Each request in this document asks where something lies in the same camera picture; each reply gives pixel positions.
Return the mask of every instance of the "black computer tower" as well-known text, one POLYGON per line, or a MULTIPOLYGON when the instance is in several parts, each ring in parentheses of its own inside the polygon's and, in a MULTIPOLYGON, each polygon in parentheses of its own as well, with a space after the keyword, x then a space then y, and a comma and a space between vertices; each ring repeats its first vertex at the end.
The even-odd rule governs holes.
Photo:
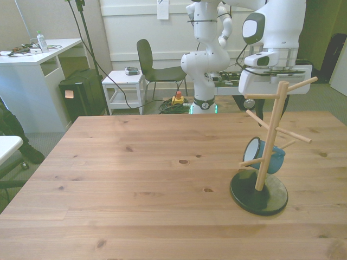
POLYGON ((75 71, 59 89, 72 122, 79 116, 104 114, 104 94, 94 69, 75 71))

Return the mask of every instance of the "wooden dowel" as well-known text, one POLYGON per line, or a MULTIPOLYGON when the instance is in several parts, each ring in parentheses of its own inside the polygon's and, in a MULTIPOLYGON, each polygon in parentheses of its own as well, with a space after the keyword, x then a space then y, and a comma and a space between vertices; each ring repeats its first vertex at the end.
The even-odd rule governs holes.
POLYGON ((264 161, 261 162, 260 164, 258 177, 255 183, 255 189, 257 191, 262 191, 264 187, 266 173, 267 173, 267 169, 269 167, 269 163, 271 160, 272 149, 273 149, 273 145, 275 143, 275 138, 277 134, 275 129, 276 127, 279 126, 279 123, 281 120, 284 102, 287 96, 288 86, 289 86, 289 82, 287 81, 280 81, 278 83, 277 94, 280 96, 280 98, 275 100, 273 109, 272 109, 269 130, 267 132, 265 147, 262 154, 262 156, 264 157, 264 161))
POLYGON ((291 137, 294 137, 294 138, 296 138, 296 139, 299 139, 300 141, 306 142, 306 143, 308 143, 308 144, 312 143, 312 139, 307 138, 307 137, 304 137, 304 136, 302 136, 302 135, 300 135, 300 134, 297 134, 297 133, 294 133, 294 132, 292 132, 292 131, 286 130, 286 129, 284 129, 284 128, 276 127, 276 131, 281 132, 281 133, 283 133, 283 134, 287 134, 287 135, 289 135, 289 136, 291 136, 291 137))
POLYGON ((267 130, 269 130, 269 125, 266 124, 264 121, 262 121, 259 117, 257 117, 255 114, 253 114, 252 111, 250 110, 246 110, 246 113, 248 115, 250 115, 251 118, 253 118, 255 121, 257 121, 259 124, 261 124, 262 126, 264 126, 264 128, 266 128, 267 130))
POLYGON ((300 83, 297 83, 297 84, 295 84, 295 85, 292 85, 292 86, 290 86, 290 87, 288 88, 288 92, 289 92, 289 91, 292 91, 292 90, 295 90, 295 89, 297 89, 297 88, 301 88, 301 87, 303 87, 304 85, 310 84, 310 83, 315 82, 315 81, 317 81, 317 80, 318 80, 317 77, 312 77, 312 78, 310 78, 309 80, 305 80, 305 81, 303 81, 303 82, 300 82, 300 83))
POLYGON ((289 143, 280 146, 279 148, 280 148, 280 149, 284 149, 284 148, 287 148, 288 146, 293 145, 293 144, 295 144, 295 140, 292 140, 292 141, 290 141, 289 143))
POLYGON ((246 94, 245 99, 279 99, 276 94, 246 94))
POLYGON ((262 161, 264 161, 264 158, 257 158, 257 159, 254 159, 254 160, 250 160, 250 161, 243 161, 243 162, 240 162, 239 165, 240 167, 242 166, 249 166, 251 164, 257 164, 257 163, 261 163, 262 161))

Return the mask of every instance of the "white cabinet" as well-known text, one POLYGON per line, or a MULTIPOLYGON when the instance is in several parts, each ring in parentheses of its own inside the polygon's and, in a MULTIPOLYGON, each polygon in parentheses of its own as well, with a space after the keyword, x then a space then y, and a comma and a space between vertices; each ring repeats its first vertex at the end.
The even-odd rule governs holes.
POLYGON ((61 48, 34 56, 0 57, 0 96, 26 133, 67 130, 70 118, 59 83, 69 70, 89 67, 80 39, 47 40, 47 45, 61 48))

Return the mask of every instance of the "person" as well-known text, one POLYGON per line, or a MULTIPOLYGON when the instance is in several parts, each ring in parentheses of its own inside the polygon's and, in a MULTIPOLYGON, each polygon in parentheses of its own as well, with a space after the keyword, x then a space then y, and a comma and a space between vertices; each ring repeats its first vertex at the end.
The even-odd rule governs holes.
POLYGON ((4 135, 16 135, 23 140, 19 151, 33 164, 40 164, 44 160, 44 155, 29 144, 29 139, 25 136, 24 129, 17 117, 8 110, 5 102, 0 96, 0 131, 4 135))

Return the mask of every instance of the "water bottle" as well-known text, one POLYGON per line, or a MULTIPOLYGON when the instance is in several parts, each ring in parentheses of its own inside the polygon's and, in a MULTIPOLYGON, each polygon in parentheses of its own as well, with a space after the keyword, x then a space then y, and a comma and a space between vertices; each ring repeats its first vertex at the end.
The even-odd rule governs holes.
POLYGON ((43 53, 49 52, 46 40, 44 39, 44 36, 41 34, 41 31, 37 31, 37 33, 38 33, 37 35, 38 43, 40 44, 42 52, 43 53))

